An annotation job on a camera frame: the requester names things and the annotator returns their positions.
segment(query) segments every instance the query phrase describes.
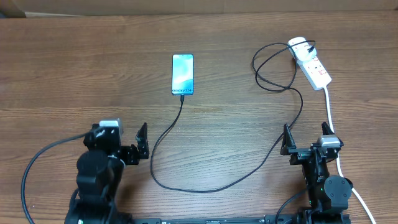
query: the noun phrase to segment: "charging cable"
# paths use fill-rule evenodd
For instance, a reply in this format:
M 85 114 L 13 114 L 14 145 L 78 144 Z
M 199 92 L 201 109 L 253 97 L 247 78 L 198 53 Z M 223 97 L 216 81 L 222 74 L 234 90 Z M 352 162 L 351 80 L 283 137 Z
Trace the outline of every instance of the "charging cable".
M 324 86 L 323 89 L 325 91 L 326 110 L 328 112 L 329 127 L 330 127 L 331 131 L 335 132 L 335 129 L 333 128 L 333 123 L 331 122 L 330 99 L 329 99 L 328 88 L 326 86 Z M 340 177 L 344 177 L 343 172 L 341 171 L 340 155 L 338 155 L 338 157 L 336 159 L 336 164 L 337 164 L 338 175 L 340 175 Z M 359 202 L 361 202 L 361 205 L 363 206 L 363 208 L 365 209 L 369 218 L 371 219 L 372 224 L 376 224 L 376 221 L 374 220 L 371 211 L 369 210 L 368 206 L 366 206 L 362 197 L 359 195 L 359 193 L 354 188 L 352 189 L 352 191 L 355 194 L 355 196 L 358 198 Z
M 23 176 L 22 182 L 21 182 L 21 202 L 22 202 L 22 209 L 24 210 L 25 216 L 26 216 L 26 218 L 27 218 L 27 220 L 28 220 L 28 222 L 29 222 L 30 224 L 35 224 L 35 223 L 34 223 L 33 218 L 31 217 L 31 215 L 30 215 L 30 213 L 29 213 L 29 211 L 28 211 L 28 209 L 27 209 L 26 199 L 25 199 L 25 184 L 26 184 L 27 175 L 28 175 L 29 170 L 30 170 L 30 168 L 32 167 L 33 163 L 36 161 L 36 159 L 37 159 L 41 154 L 43 154 L 45 151 L 51 149 L 52 147 L 58 146 L 59 144 L 63 144 L 63 143 L 68 142 L 68 141 L 72 141 L 72 140 L 76 140 L 76 139 L 83 138 L 83 137 L 85 137 L 85 136 L 86 136 L 87 134 L 89 134 L 89 133 L 90 133 L 90 132 L 85 133 L 85 134 L 79 134 L 79 135 L 77 135 L 77 136 L 73 136 L 73 137 L 70 137 L 70 138 L 67 138 L 67 139 L 62 139 L 62 140 L 56 141 L 56 142 L 54 142 L 54 143 L 51 143 L 51 144 L 49 144 L 48 146 L 45 146 L 43 149 L 41 149 L 41 150 L 30 160 L 29 164 L 28 164 L 27 167 L 26 167 L 26 170 L 25 170 L 25 172 L 24 172 L 24 176 Z
M 295 62 L 296 62 L 296 63 L 295 63 L 295 69 L 294 69 L 293 77 L 292 77 L 290 83 L 289 83 L 287 86 L 283 86 L 283 85 L 280 85 L 280 84 L 278 84 L 278 83 L 274 83 L 274 82 L 271 82 L 271 81 L 267 80 L 266 78 L 264 78 L 262 75 L 259 74 L 259 71 L 260 71 L 260 69 L 261 69 L 270 59 L 274 58 L 276 55 L 279 55 L 280 53 L 282 53 L 282 52 L 285 51 L 285 50 L 292 50 L 292 47 L 294 47 L 294 46 L 296 46 L 296 45 L 303 44 L 303 43 L 308 43 L 308 42 L 312 42 L 313 45 L 315 45 L 315 41 L 314 41 L 314 40 L 304 40 L 304 41 L 298 42 L 298 43 L 293 44 L 293 45 L 289 45 L 289 44 L 286 44 L 286 43 L 273 43 L 273 44 L 267 44 L 267 45 L 261 47 L 261 48 L 254 54 L 253 59 L 252 59 L 252 62 L 251 62 L 252 68 L 253 68 L 253 70 L 254 70 L 254 72 L 255 72 L 255 76 L 254 76 L 255 81 L 256 81 L 257 85 L 258 85 L 259 87 L 261 87 L 263 90 L 267 90 L 267 91 L 270 91 L 270 92 L 273 92 L 273 93 L 282 93 L 282 92 L 285 91 L 285 90 L 292 90 L 292 91 L 295 91 L 295 92 L 299 95 L 300 101 L 301 101 L 300 109 L 299 109 L 299 111 L 298 111 L 296 117 L 295 117 L 295 118 L 293 119 L 293 121 L 289 124 L 289 129 L 293 127 L 293 125 L 295 124 L 295 122 L 297 121 L 297 119 L 299 118 L 299 116 L 300 116 L 300 114 L 301 114 L 301 112 L 302 112 L 302 110 L 303 110 L 303 96 L 301 95 L 301 93 L 300 93 L 298 90 L 296 90 L 295 88 L 292 88 L 292 87 L 291 87 L 292 84 L 293 84 L 293 82 L 294 82 L 294 79 L 295 79 L 295 77 L 296 77 L 296 74 L 297 74 L 297 67 L 298 67 L 298 66 L 297 66 L 297 57 L 296 57 L 296 54 L 295 54 L 294 52 L 292 53 L 293 56 L 294 56 L 294 59 L 295 59 Z M 284 48 L 281 49 L 281 50 L 279 50 L 278 52 L 274 53 L 273 55 L 271 55 L 267 60 L 265 60 L 264 62 L 262 62 L 261 65 L 258 66 L 258 67 L 256 68 L 256 67 L 254 66 L 254 61 L 255 61 L 257 55 L 258 55 L 262 50 L 264 50 L 265 48 L 270 47 L 270 46 L 273 46 L 273 45 L 283 45 Z M 315 49 L 314 49 L 313 47 L 309 47 L 307 50 L 308 50 L 308 52 L 312 52 L 313 50 L 315 51 Z M 270 84 L 270 85 L 279 87 L 279 89 L 270 89 L 270 88 L 266 88 L 266 87 L 264 87 L 263 85 L 261 85 L 261 84 L 259 83 L 259 79 L 261 79 L 262 81 L 264 81 L 264 82 L 266 82 L 266 83 L 268 83 L 268 84 Z M 220 187 L 220 188 L 213 189 L 213 190 L 188 190 L 188 189 L 178 189 L 178 188 L 173 188 L 173 187 L 165 186 L 164 184 L 161 184 L 161 183 L 156 179 L 156 176 L 155 176 L 155 174 L 154 174 L 154 170 L 153 170 L 154 154 L 155 154 L 155 151 L 156 151 L 156 149 L 157 149 L 157 146 L 159 145 L 159 143 L 161 142 L 161 140 L 162 140 L 162 139 L 164 138 L 164 136 L 174 127 L 175 123 L 177 122 L 178 118 L 180 117 L 181 110 L 182 110 L 182 105 L 183 105 L 183 101 L 184 101 L 184 96 L 183 96 L 183 95 L 181 96 L 180 101 L 181 101 L 181 107 L 180 107 L 180 111 L 178 112 L 177 117 L 175 118 L 174 122 L 173 122 L 173 123 L 160 135 L 160 137 L 158 138 L 158 140 L 157 140 L 156 143 L 155 143 L 154 149 L 152 150 L 152 155 L 150 156 L 150 174 L 151 174 L 153 180 L 156 182 L 156 184 L 158 184 L 159 186 L 163 187 L 164 189 L 176 190 L 176 191 L 179 191 L 179 192 L 188 192 L 188 193 L 213 193 L 213 192 L 219 192 L 219 191 L 225 190 L 225 189 L 227 189 L 227 188 L 230 188 L 230 187 L 234 186 L 235 184 L 239 183 L 240 181 L 242 181 L 242 180 L 248 178 L 250 175 L 252 175 L 253 173 L 255 173 L 255 171 L 257 171 L 258 169 L 260 169 L 260 168 L 262 167 L 262 165 L 264 165 L 264 163 L 265 163 L 266 160 L 268 159 L 268 157 L 269 157 L 269 155 L 271 154 L 272 150 L 275 148 L 275 146 L 276 146 L 276 145 L 279 143 L 279 141 L 282 139 L 283 133 L 280 134 L 279 137 L 276 139 L 275 143 L 274 143 L 274 144 L 272 145 L 272 147 L 269 149 L 267 155 L 265 156 L 264 160 L 260 163 L 260 165 L 258 165 L 254 170 L 250 171 L 250 173 L 246 174 L 245 176 L 241 177 L 241 178 L 238 179 L 238 180 L 235 180 L 234 182 L 232 182 L 232 183 L 230 183 L 230 184 L 228 184 L 228 185 L 225 185 L 224 187 Z

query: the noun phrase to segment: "plug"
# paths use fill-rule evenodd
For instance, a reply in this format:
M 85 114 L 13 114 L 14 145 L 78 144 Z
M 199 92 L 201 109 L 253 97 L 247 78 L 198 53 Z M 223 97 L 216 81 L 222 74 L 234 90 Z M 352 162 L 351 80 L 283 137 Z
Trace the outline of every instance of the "plug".
M 304 37 L 296 37 L 289 41 L 289 45 L 305 41 Z M 298 44 L 289 49 L 292 55 L 296 54 L 297 63 L 300 65 L 306 78 L 311 83 L 314 90 L 321 90 L 331 82 L 329 73 L 323 67 L 321 61 L 317 57 L 317 50 L 308 43 Z
M 304 41 L 306 41 L 304 37 L 296 37 L 291 39 L 288 44 L 294 45 Z M 290 53 L 293 54 L 293 50 L 296 53 L 297 63 L 299 65 L 309 62 L 311 59 L 317 56 L 317 50 L 308 42 L 293 46 L 292 49 L 289 49 Z

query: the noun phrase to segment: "wall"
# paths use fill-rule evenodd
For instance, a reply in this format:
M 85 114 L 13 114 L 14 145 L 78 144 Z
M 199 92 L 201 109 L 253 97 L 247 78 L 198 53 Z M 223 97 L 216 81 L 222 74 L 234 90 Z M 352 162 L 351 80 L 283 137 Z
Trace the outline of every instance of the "wall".
M 24 12 L 12 0 L 0 0 L 0 12 L 7 17 L 25 17 Z
M 24 12 L 81 16 L 393 10 L 398 0 L 1 0 Z

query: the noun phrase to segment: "black cable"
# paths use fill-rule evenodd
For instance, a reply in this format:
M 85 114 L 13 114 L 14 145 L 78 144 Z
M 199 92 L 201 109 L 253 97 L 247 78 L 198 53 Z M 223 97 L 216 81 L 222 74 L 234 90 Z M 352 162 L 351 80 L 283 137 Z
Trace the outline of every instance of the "black cable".
M 315 182 L 313 184 L 317 184 L 319 178 L 319 167 L 318 167 L 318 149 L 315 150 Z
M 72 207 L 75 205 L 76 196 L 78 195 L 78 193 L 79 193 L 79 188 L 77 188 L 77 189 L 73 192 L 72 196 L 70 197 L 70 200 L 69 200 L 69 210 L 71 210 Z
M 82 137 L 85 137 L 86 134 L 88 134 L 88 133 L 79 134 L 79 135 L 77 135 L 77 136 L 73 136 L 73 137 L 70 137 L 70 138 L 67 138 L 67 139 L 62 139 L 62 140 L 56 141 L 56 142 L 54 142 L 54 143 L 51 143 L 51 144 L 49 144 L 48 146 L 45 146 L 43 149 L 41 149 L 41 150 L 32 158 L 32 160 L 30 160 L 30 162 L 29 162 L 29 164 L 27 165 L 26 170 L 25 170 L 25 172 L 24 172 L 24 176 L 23 176 L 23 178 L 22 178 L 22 183 L 21 183 L 21 202 L 22 202 L 22 208 L 24 209 L 25 216 L 26 216 L 26 218 L 28 219 L 28 221 L 29 221 L 30 224 L 34 224 L 34 222 L 33 222 L 32 217 L 31 217 L 30 214 L 29 214 L 29 211 L 28 211 L 27 205 L 26 205 L 26 200 L 25 200 L 25 183 L 26 183 L 27 174 L 28 174 L 30 168 L 32 167 L 33 163 L 35 162 L 35 160 L 36 160 L 41 154 L 43 154 L 43 152 L 45 152 L 45 151 L 51 149 L 52 147 L 58 146 L 59 144 L 62 144 L 62 143 L 68 142 L 68 141 L 80 139 L 80 138 L 82 138 Z
M 293 197 L 287 199 L 287 201 L 285 203 L 283 203 L 283 205 L 279 208 L 278 212 L 276 213 L 275 216 L 275 224 L 278 224 L 278 219 L 279 219 L 279 215 L 282 212 L 282 210 L 286 207 L 286 205 L 292 201 L 294 201 L 295 199 L 297 199 L 298 197 L 300 197 L 301 195 L 303 195 L 309 188 L 306 188 L 302 191 L 300 191 L 299 193 L 293 195 Z
M 298 44 L 307 43 L 307 42 L 313 42 L 313 43 L 314 43 L 313 46 L 315 46 L 315 41 L 314 41 L 314 40 L 306 40 L 306 41 L 303 41 L 303 42 L 300 42 L 300 43 L 297 43 L 297 44 L 294 44 L 294 45 L 288 45 L 288 44 L 285 44 L 285 43 L 273 43 L 273 44 L 268 44 L 268 45 L 265 45 L 265 46 L 263 46 L 262 48 L 260 48 L 260 49 L 254 54 L 253 60 L 252 60 L 252 67 L 253 67 L 253 70 L 256 72 L 256 76 L 255 76 L 256 83 L 257 83 L 257 85 L 258 85 L 259 87 L 261 87 L 261 88 L 263 88 L 263 89 L 265 89 L 265 90 L 267 90 L 267 91 L 276 92 L 276 93 L 280 93 L 280 92 L 283 92 L 283 91 L 285 91 L 285 90 L 293 90 L 293 91 L 296 91 L 296 92 L 298 93 L 298 95 L 300 96 L 300 100 L 301 100 L 300 110 L 298 111 L 298 113 L 297 113 L 296 117 L 294 118 L 294 120 L 293 120 L 293 121 L 291 122 L 291 124 L 289 125 L 289 128 L 292 128 L 292 126 L 295 124 L 296 120 L 299 118 L 299 116 L 300 116 L 300 114 L 301 114 L 301 112 L 302 112 L 302 110 L 303 110 L 303 96 L 301 95 L 301 93 L 300 93 L 298 90 L 296 90 L 295 88 L 291 88 L 291 87 L 290 87 L 290 86 L 293 84 L 294 79 L 295 79 L 295 77 L 296 77 L 296 73 L 297 73 L 297 57 L 296 57 L 295 52 L 292 51 L 292 52 L 293 52 L 293 56 L 294 56 L 294 60 L 295 60 L 295 70 L 294 70 L 294 75 L 293 75 L 292 81 L 289 83 L 289 85 L 283 86 L 283 85 L 280 85 L 280 84 L 273 83 L 273 82 L 271 82 L 271 81 L 265 79 L 264 77 L 260 76 L 259 70 L 262 68 L 262 66 L 264 66 L 270 59 L 272 59 L 272 58 L 275 57 L 276 55 L 282 53 L 283 51 L 285 51 L 285 50 L 287 50 L 287 49 L 291 49 L 293 46 L 296 46 L 296 45 L 298 45 Z M 269 46 L 272 46 L 272 45 L 285 45 L 285 46 L 287 46 L 287 47 L 284 48 L 284 49 L 282 49 L 282 50 L 280 50 L 280 51 L 278 51 L 278 52 L 276 52 L 274 55 L 272 55 L 271 57 L 269 57 L 265 62 L 263 62 L 263 63 L 259 66 L 259 68 L 256 69 L 255 66 L 254 66 L 254 61 L 255 61 L 255 59 L 256 59 L 257 54 L 258 54 L 260 51 L 262 51 L 263 49 L 265 49 L 266 47 L 269 47 Z M 269 83 L 269 84 L 271 84 L 271 85 L 274 85 L 274 86 L 277 86 L 277 87 L 281 87 L 282 89 L 280 89 L 280 90 L 271 90 L 271 89 L 265 88 L 265 87 L 263 87 L 263 86 L 258 82 L 257 77 L 260 77 L 261 80 L 263 80 L 263 81 L 265 81 L 265 82 L 267 82 L 267 83 Z M 220 187 L 220 188 L 218 188 L 218 189 L 213 189 L 213 190 L 186 190 L 186 189 L 178 189 L 178 188 L 168 187 L 168 186 L 165 186 L 165 185 L 161 184 L 161 183 L 156 179 L 155 174 L 154 174 L 154 171 L 153 171 L 153 159 L 154 159 L 154 154 L 155 154 L 156 148 L 157 148 L 157 146 L 159 145 L 159 143 L 161 142 L 162 138 L 164 137 L 164 135 L 165 135 L 168 131 L 170 131 L 170 130 L 173 128 L 173 126 L 174 126 L 175 123 L 177 122 L 178 118 L 180 117 L 181 110 L 182 110 L 182 105 L 183 105 L 183 95 L 182 95 L 182 100 L 181 100 L 180 111 L 178 112 L 177 117 L 175 118 L 175 120 L 174 120 L 174 122 L 172 123 L 172 125 L 170 125 L 170 126 L 166 129 L 166 131 L 164 131 L 164 132 L 160 135 L 160 137 L 158 138 L 158 140 L 157 140 L 156 143 L 155 143 L 154 149 L 152 150 L 152 155 L 150 156 L 150 174 L 151 174 L 153 180 L 156 182 L 156 184 L 158 184 L 159 186 L 163 187 L 164 189 L 176 190 L 176 191 L 179 191 L 179 192 L 188 192 L 188 193 L 213 193 L 213 192 L 219 192 L 219 191 L 225 190 L 225 189 L 227 189 L 227 188 L 229 188 L 229 187 L 232 187 L 232 186 L 234 186 L 235 184 L 239 183 L 240 181 L 246 179 L 247 177 L 249 177 L 249 176 L 252 175 L 253 173 L 255 173 L 255 171 L 257 171 L 258 169 L 260 169 L 260 168 L 262 167 L 262 165 L 264 165 L 264 163 L 265 163 L 266 160 L 268 159 L 268 157 L 269 157 L 269 155 L 271 154 L 272 150 L 273 150 L 273 149 L 275 148 L 275 146 L 279 143 L 279 141 L 282 139 L 282 136 L 283 136 L 283 133 L 282 133 L 282 134 L 277 138 L 276 142 L 274 143 L 274 145 L 272 145 L 271 149 L 268 151 L 266 157 L 264 158 L 264 160 L 261 162 L 261 164 L 260 164 L 259 166 L 257 166 L 257 167 L 256 167 L 253 171 L 251 171 L 250 173 L 246 174 L 244 177 L 242 177 L 242 178 L 240 178 L 240 179 L 238 179 L 238 180 L 236 180 L 236 181 L 234 181 L 234 182 L 232 182 L 232 183 L 230 183 L 230 184 L 228 184 L 228 185 L 226 185 L 226 186 L 224 186 L 224 187 Z

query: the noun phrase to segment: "white power strip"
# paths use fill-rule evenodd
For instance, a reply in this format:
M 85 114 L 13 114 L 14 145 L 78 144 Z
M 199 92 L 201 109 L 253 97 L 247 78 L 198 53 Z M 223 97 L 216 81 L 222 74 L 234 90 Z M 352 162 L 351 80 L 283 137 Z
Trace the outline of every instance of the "white power strip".
M 301 43 L 304 41 L 306 41 L 304 37 L 296 37 L 289 41 L 289 45 L 294 45 L 294 44 Z M 289 50 L 293 56 L 294 56 L 294 53 L 296 54 L 297 63 L 300 65 L 300 68 L 303 70 L 303 73 L 306 76 L 306 78 L 310 81 L 312 88 L 314 90 L 321 90 L 321 89 L 325 90 L 326 110 L 328 113 L 329 127 L 333 132 L 335 132 L 335 129 L 333 127 L 333 123 L 331 120 L 329 93 L 328 93 L 328 88 L 326 87 L 331 82 L 331 78 L 329 76 L 329 73 L 326 71 L 326 69 L 323 67 L 321 61 L 319 61 L 319 59 L 317 57 L 317 50 L 313 49 L 311 52 L 308 51 L 309 48 L 311 48 L 311 47 L 312 46 L 310 46 L 308 44 L 308 42 L 306 42 L 306 43 L 295 45 Z M 336 163 L 337 163 L 338 174 L 341 177 L 344 177 L 343 172 L 341 171 L 340 155 L 336 159 Z M 374 220 L 371 211 L 368 209 L 368 206 L 366 206 L 362 197 L 359 195 L 359 193 L 354 188 L 352 189 L 352 191 L 355 194 L 355 196 L 358 198 L 358 200 L 361 202 L 361 205 L 363 206 L 366 213 L 368 214 L 372 224 L 376 224 L 376 221 Z
M 306 41 L 304 37 L 296 37 L 289 41 L 289 45 L 294 45 Z M 311 86 L 314 90 L 321 90 L 324 86 L 327 86 L 331 82 L 329 73 L 323 67 L 321 61 L 317 57 L 317 50 L 314 49 L 308 52 L 311 45 L 306 43 L 298 44 L 293 46 L 290 53 L 293 55 L 293 51 L 297 57 L 297 63 L 303 70 L 304 75 L 310 81 Z

